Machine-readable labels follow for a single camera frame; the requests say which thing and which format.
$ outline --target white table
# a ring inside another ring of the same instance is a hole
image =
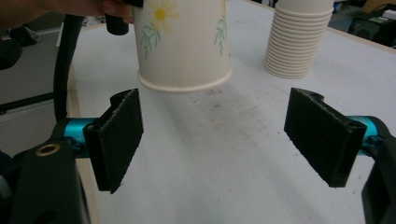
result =
[[[274,77],[262,64],[274,12],[227,3],[233,77],[209,91],[142,86],[133,27],[126,36],[103,26],[81,33],[71,109],[99,117],[111,95],[139,88],[145,126],[120,189],[95,191],[100,222],[364,223],[373,160],[358,157],[346,187],[329,188],[283,132],[289,93],[316,91],[341,113],[377,116],[396,133],[395,51],[329,29],[307,77]]]

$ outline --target hand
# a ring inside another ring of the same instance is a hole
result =
[[[0,0],[0,31],[21,25],[47,13],[75,16],[122,17],[133,23],[132,6],[118,0]]]
[[[49,11],[75,16],[122,17],[127,23],[133,23],[132,6],[117,0],[41,0]]]

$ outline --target white paper cup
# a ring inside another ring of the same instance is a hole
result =
[[[329,15],[332,15],[333,8],[328,7],[325,11],[322,11],[320,13],[301,13],[297,11],[289,11],[283,8],[282,6],[276,4],[276,10],[284,15],[292,16],[292,17],[298,17],[298,18],[308,18],[308,19],[314,19],[314,18],[323,18],[327,17]]]
[[[281,69],[290,70],[290,71],[304,71],[306,69],[309,69],[309,67],[312,65],[312,62],[310,62],[310,63],[299,64],[299,65],[292,64],[292,65],[287,66],[287,65],[285,65],[285,63],[280,63],[278,61],[275,61],[271,57],[266,57],[265,60],[266,60],[266,63],[273,65],[274,68],[281,68]]]
[[[329,11],[334,0],[279,0],[277,7],[302,14],[318,14]]]
[[[285,29],[292,31],[300,31],[300,32],[317,32],[319,30],[321,31],[323,29],[326,29],[328,24],[326,22],[326,23],[322,23],[322,25],[319,26],[304,26],[303,23],[302,25],[299,25],[298,23],[296,25],[293,25],[293,24],[285,23],[282,20],[279,20],[278,18],[274,18],[273,23]]]
[[[272,44],[274,44],[274,45],[277,45],[277,46],[279,46],[279,47],[281,47],[282,49],[292,49],[292,50],[309,50],[309,49],[317,49],[318,47],[319,47],[319,45],[320,45],[320,42],[317,42],[317,43],[315,43],[315,44],[310,44],[310,45],[306,45],[306,46],[302,46],[302,47],[300,47],[300,46],[293,46],[293,45],[286,45],[286,44],[283,44],[282,42],[281,42],[282,40],[280,40],[280,39],[275,39],[275,38],[272,38],[272,35],[270,35],[270,39],[269,39],[269,43],[272,43]]]
[[[298,77],[305,77],[309,73],[309,68],[304,70],[304,71],[299,71],[298,73],[290,73],[288,71],[283,71],[283,70],[278,70],[274,68],[271,64],[269,63],[264,63],[264,67],[266,70],[276,76],[276,77],[283,77],[283,78],[298,78]]]
[[[300,21],[295,21],[295,20],[290,21],[290,20],[286,20],[286,19],[279,17],[278,14],[275,14],[274,20],[281,21],[283,23],[293,25],[293,26],[304,27],[307,29],[309,29],[311,27],[314,29],[317,29],[318,27],[327,26],[329,24],[329,20],[320,21],[320,22],[300,22]]]
[[[225,2],[146,0],[143,8],[135,7],[140,82],[171,92],[225,82],[232,73]]]
[[[316,35],[293,35],[293,34],[281,31],[275,26],[272,27],[272,32],[275,32],[276,34],[282,35],[284,37],[287,37],[287,38],[290,38],[290,39],[293,39],[293,40],[312,41],[312,40],[321,39],[322,36],[323,36],[323,32],[320,33],[320,34],[316,34]]]
[[[327,28],[327,27],[321,27],[320,29],[310,30],[310,31],[295,30],[295,29],[290,29],[285,26],[279,25],[275,21],[273,22],[273,27],[275,27],[276,29],[283,31],[285,33],[291,34],[291,35],[321,35]]]
[[[309,48],[314,45],[318,45],[320,43],[320,39],[314,41],[314,40],[309,40],[305,42],[291,42],[293,41],[292,39],[288,39],[286,37],[283,37],[284,39],[278,38],[277,34],[271,33],[270,34],[270,39],[278,42],[279,44],[284,45],[285,47],[292,47],[292,48]]]
[[[319,18],[301,18],[301,17],[292,17],[286,14],[275,10],[275,15],[287,21],[297,21],[297,22],[304,22],[304,23],[317,23],[317,22],[329,22],[332,14],[329,14],[327,17],[319,17]]]
[[[312,54],[315,54],[317,52],[318,48],[312,48],[312,49],[285,49],[280,46],[277,46],[276,44],[273,44],[271,41],[268,42],[268,47],[275,50],[276,52],[280,54],[288,54],[288,55],[298,55],[298,56],[311,56]]]
[[[304,64],[308,64],[314,61],[314,58],[310,58],[305,61],[293,61],[293,60],[285,60],[282,58],[277,57],[275,54],[272,54],[269,50],[265,54],[266,58],[271,58],[273,62],[277,62],[279,64],[285,64],[286,66],[302,66]]]
[[[303,71],[306,71],[312,65],[311,63],[306,63],[299,66],[286,66],[283,63],[277,63],[272,61],[269,57],[267,57],[265,60],[266,60],[265,62],[273,66],[274,69],[279,71],[289,72],[291,74],[301,73]]]
[[[270,47],[267,48],[267,53],[271,54],[275,58],[278,58],[281,62],[284,62],[284,63],[288,63],[288,62],[296,62],[296,63],[309,62],[310,60],[313,60],[315,58],[315,54],[308,55],[308,56],[301,56],[301,55],[295,55],[295,54],[279,53],[278,51],[273,50]]]

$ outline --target cup rim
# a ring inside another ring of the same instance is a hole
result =
[[[265,54],[265,56],[266,56],[266,57],[270,57],[270,58],[272,58],[273,60],[276,60],[276,61],[280,61],[280,62],[282,62],[282,63],[285,63],[285,60],[284,60],[284,59],[278,58],[276,55],[272,54],[271,52],[267,52],[267,54]],[[302,63],[311,63],[312,61],[314,61],[314,59],[315,59],[315,58],[309,59],[309,60],[305,60],[305,61],[300,61],[300,62],[299,62],[299,61],[288,60],[288,61],[287,61],[287,64],[294,65],[294,64],[302,64]]]
[[[328,21],[320,21],[320,22],[301,22],[301,21],[290,21],[278,16],[278,14],[274,15],[274,20],[282,21],[283,23],[300,26],[300,27],[317,27],[317,26],[328,26]]]
[[[319,44],[320,43],[320,39],[318,39],[317,41],[313,41],[313,42],[291,42],[290,40],[284,40],[284,39],[277,37],[277,34],[274,34],[274,33],[270,34],[270,38],[272,38],[275,41],[279,42],[280,44],[286,45],[288,47],[305,48],[305,47],[309,47],[311,44]]]
[[[279,49],[282,50],[285,53],[290,53],[290,54],[299,54],[299,55],[305,55],[309,53],[316,52],[318,50],[319,44],[315,45],[314,47],[310,49],[286,49],[282,46],[277,45],[273,41],[268,41],[268,45],[271,46],[273,49]]]
[[[267,48],[270,48],[272,51],[280,54],[280,55],[284,55],[285,57],[299,57],[299,58],[305,58],[305,57],[311,57],[313,55],[315,55],[317,52],[315,50],[308,52],[308,53],[299,53],[299,52],[286,52],[283,49],[274,47],[274,45],[268,44]]]
[[[298,55],[282,55],[279,54],[278,52],[274,51],[273,49],[267,48],[267,53],[271,53],[271,55],[277,57],[280,60],[287,60],[287,61],[294,61],[294,62],[307,62],[309,60],[312,60],[315,58],[316,54],[313,54],[311,56],[304,56],[304,57],[298,57]]]
[[[273,75],[274,77],[282,77],[282,78],[299,78],[299,77],[306,77],[308,74],[309,74],[309,70],[306,72],[306,73],[301,73],[300,75],[297,75],[297,76],[290,76],[290,75],[287,75],[287,74],[285,74],[285,73],[282,73],[282,72],[274,72],[274,71],[272,71],[271,70],[271,68],[268,68],[265,64],[263,65],[263,67],[265,68],[265,70],[269,73],[269,74],[271,74],[271,75]]]
[[[294,34],[289,34],[287,32],[279,30],[277,27],[273,26],[272,31],[279,34],[283,35],[285,37],[289,37],[292,39],[299,39],[299,40],[311,40],[311,39],[317,39],[321,38],[323,36],[323,33],[317,34],[317,35],[294,35]]]
[[[273,38],[271,35],[270,35],[270,39],[268,41],[273,43],[273,44],[275,44],[275,45],[277,45],[277,46],[279,46],[279,47],[281,47],[281,48],[293,49],[293,50],[314,49],[314,48],[319,47],[319,45],[320,45],[320,41],[318,41],[317,43],[314,43],[312,45],[306,45],[306,46],[287,45],[287,44],[283,43],[283,40],[277,39],[277,38]]]
[[[273,22],[272,25],[275,26],[276,29],[291,35],[319,35],[322,34],[327,28],[327,27],[322,27],[321,29],[314,31],[298,31],[283,27],[282,25],[277,24],[275,21]]]
[[[313,61],[309,61],[307,63],[300,63],[300,64],[287,64],[287,63],[284,63],[284,62],[277,62],[271,56],[265,57],[265,60],[267,60],[268,63],[271,63],[273,66],[276,66],[276,67],[282,66],[282,67],[286,67],[287,69],[291,69],[291,70],[309,68],[312,65],[312,62],[313,62]]]
[[[332,12],[334,11],[334,9],[331,7],[327,11],[322,11],[322,12],[318,12],[318,13],[295,12],[295,11],[287,10],[284,7],[282,7],[281,5],[282,4],[277,3],[276,10],[281,11],[283,14],[290,15],[292,17],[298,17],[298,18],[321,18],[328,14],[332,14]]]
[[[298,22],[306,22],[306,23],[317,23],[317,22],[329,22],[330,17],[332,14],[329,14],[328,17],[321,17],[321,18],[301,18],[301,17],[292,17],[286,14],[281,13],[280,11],[275,11],[275,15],[281,17],[288,21],[298,21]]]
[[[276,32],[271,32],[271,34],[273,34],[274,37],[282,39],[284,41],[288,41],[290,43],[302,43],[302,44],[309,44],[309,43],[313,43],[313,42],[319,42],[320,38],[315,38],[315,39],[293,39],[287,36],[282,36]]]
[[[302,25],[289,24],[289,23],[286,23],[286,22],[280,20],[277,17],[274,17],[273,23],[276,23],[279,26],[282,26],[282,27],[287,28],[287,29],[295,30],[295,31],[307,31],[307,32],[309,32],[309,31],[318,31],[318,30],[322,30],[322,29],[326,29],[327,28],[327,22],[323,23],[322,25],[318,25],[318,26],[304,26],[303,23],[302,23]]]
[[[301,71],[291,72],[291,71],[289,71],[289,70],[276,69],[276,67],[273,67],[273,66],[272,66],[271,64],[269,64],[268,62],[265,62],[264,64],[265,64],[265,66],[266,66],[268,69],[271,69],[271,70],[272,70],[273,72],[275,72],[275,73],[283,74],[283,76],[285,76],[285,77],[298,77],[298,76],[300,76],[300,75],[302,75],[302,74],[306,74],[306,73],[309,71],[309,69],[310,69],[310,67],[308,67],[307,69],[304,69],[304,70],[301,70]]]

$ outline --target floral cup design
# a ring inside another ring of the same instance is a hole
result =
[[[149,24],[145,25],[142,30],[141,44],[145,48],[146,59],[152,51],[152,41],[154,41],[154,48],[161,42],[161,33],[169,33],[172,31],[172,24],[170,20],[177,20],[179,15],[176,12],[177,3],[171,3],[169,0],[146,0],[150,7],[151,20]]]
[[[216,30],[218,31],[216,33],[216,38],[215,38],[215,45],[219,44],[220,48],[220,54],[222,55],[222,52],[224,50],[224,43],[226,41],[226,35],[227,35],[227,19],[226,19],[226,6],[225,6],[225,0],[221,0],[221,18],[219,19],[218,26],[216,27]]]

